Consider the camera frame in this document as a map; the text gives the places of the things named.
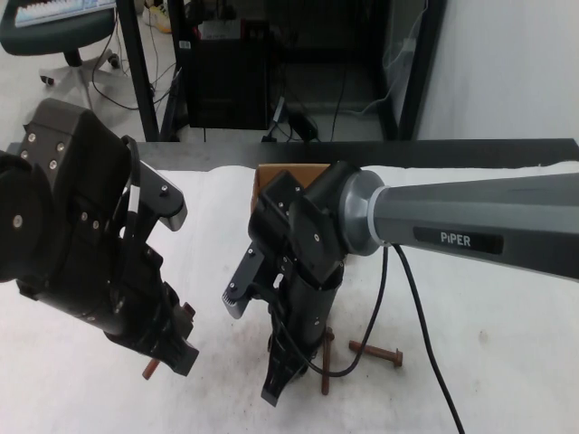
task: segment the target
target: cardboard box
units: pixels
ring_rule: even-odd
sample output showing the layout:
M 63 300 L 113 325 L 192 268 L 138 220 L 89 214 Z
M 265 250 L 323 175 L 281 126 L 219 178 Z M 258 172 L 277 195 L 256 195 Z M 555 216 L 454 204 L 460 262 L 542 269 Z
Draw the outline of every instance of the cardboard box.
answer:
M 255 170 L 255 178 L 253 178 L 252 212 L 261 189 L 279 172 L 287 170 L 304 188 L 307 188 L 328 167 L 329 165 L 260 165 Z

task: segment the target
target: office chair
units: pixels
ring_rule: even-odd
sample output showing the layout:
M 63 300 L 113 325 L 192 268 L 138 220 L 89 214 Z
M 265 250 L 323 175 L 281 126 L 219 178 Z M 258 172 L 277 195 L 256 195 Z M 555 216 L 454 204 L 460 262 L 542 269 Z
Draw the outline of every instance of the office chair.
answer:
M 2 21 L 0 22 L 0 43 L 9 54 L 15 56 L 40 56 L 44 54 L 64 53 L 69 66 L 39 70 L 41 80 L 54 87 L 52 96 L 64 99 L 73 87 L 79 90 L 87 109 L 92 109 L 88 85 L 93 80 L 100 84 L 130 86 L 129 78 L 120 77 L 110 72 L 101 71 L 100 67 L 108 61 L 113 68 L 121 67 L 119 58 L 108 49 L 102 56 L 82 61 L 80 47 L 101 41 L 115 30 L 115 13 L 113 9 L 79 15 L 45 24 L 16 28 L 14 17 L 23 0 L 8 0 Z

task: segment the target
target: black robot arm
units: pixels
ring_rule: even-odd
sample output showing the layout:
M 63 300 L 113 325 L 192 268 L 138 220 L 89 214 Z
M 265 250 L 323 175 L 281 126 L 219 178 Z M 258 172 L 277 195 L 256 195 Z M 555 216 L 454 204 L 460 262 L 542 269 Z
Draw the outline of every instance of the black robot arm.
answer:
M 284 172 L 261 191 L 250 236 L 223 302 L 235 318 L 253 298 L 270 305 L 261 396 L 276 405 L 285 385 L 307 369 L 278 321 L 311 360 L 347 254 L 403 244 L 579 278 L 579 175 L 388 188 L 373 172 L 336 163 L 304 189 Z
M 186 341 L 195 312 L 162 280 L 163 259 L 147 245 L 159 220 L 180 229 L 185 199 L 137 160 L 137 218 L 122 238 L 134 192 L 125 191 L 125 142 L 87 109 L 41 103 L 18 155 L 0 154 L 0 280 L 16 279 L 22 295 L 187 375 L 198 355 Z

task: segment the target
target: chair wheel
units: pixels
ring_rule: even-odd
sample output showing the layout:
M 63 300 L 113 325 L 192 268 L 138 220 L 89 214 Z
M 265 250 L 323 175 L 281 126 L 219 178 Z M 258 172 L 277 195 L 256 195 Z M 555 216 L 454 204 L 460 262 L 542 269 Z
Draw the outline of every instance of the chair wheel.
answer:
M 46 77 L 45 75 L 41 75 L 41 76 L 40 76 L 40 80 L 41 80 L 46 86 L 54 86 L 54 79 L 51 79 L 50 77 Z
M 117 70 L 120 68 L 120 59 L 119 59 L 119 56 L 117 54 L 112 54 L 108 58 L 108 62 L 110 63 L 110 66 L 112 66 L 114 70 Z

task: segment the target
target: white tablecloth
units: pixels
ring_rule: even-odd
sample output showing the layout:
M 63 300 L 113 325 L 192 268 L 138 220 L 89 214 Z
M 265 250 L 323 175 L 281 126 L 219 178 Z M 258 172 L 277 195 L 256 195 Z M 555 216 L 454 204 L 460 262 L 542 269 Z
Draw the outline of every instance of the white tablecloth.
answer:
M 374 168 L 386 184 L 426 184 L 579 171 L 574 163 L 521 170 Z M 221 294 L 249 245 L 253 171 L 166 173 L 184 191 L 180 232 L 158 225 L 151 245 L 163 278 L 197 311 L 190 342 L 201 354 L 188 377 L 102 332 L 0 286 L 0 432 L 453 432 L 428 362 L 412 296 L 394 252 L 370 344 L 400 348 L 403 368 L 364 358 L 320 394 L 308 372 L 261 399 L 270 318 L 250 303 L 240 321 Z M 560 278 L 407 249 L 434 352 L 467 432 L 579 431 L 579 286 Z M 330 325 L 333 369 L 350 364 L 375 303 L 381 255 L 349 258 Z

